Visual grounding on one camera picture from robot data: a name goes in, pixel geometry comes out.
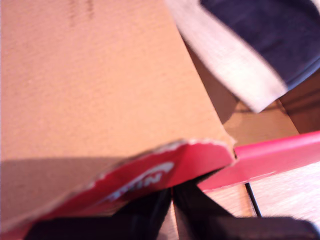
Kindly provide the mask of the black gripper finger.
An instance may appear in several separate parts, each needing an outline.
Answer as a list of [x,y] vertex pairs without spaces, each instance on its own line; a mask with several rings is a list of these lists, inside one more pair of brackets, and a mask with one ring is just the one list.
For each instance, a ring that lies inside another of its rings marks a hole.
[[225,240],[226,231],[218,218],[234,216],[203,193],[196,185],[178,185],[173,188],[173,202],[182,213],[182,223],[195,240]]
[[123,221],[128,240],[155,240],[171,204],[171,190],[153,192],[128,203],[114,216]]

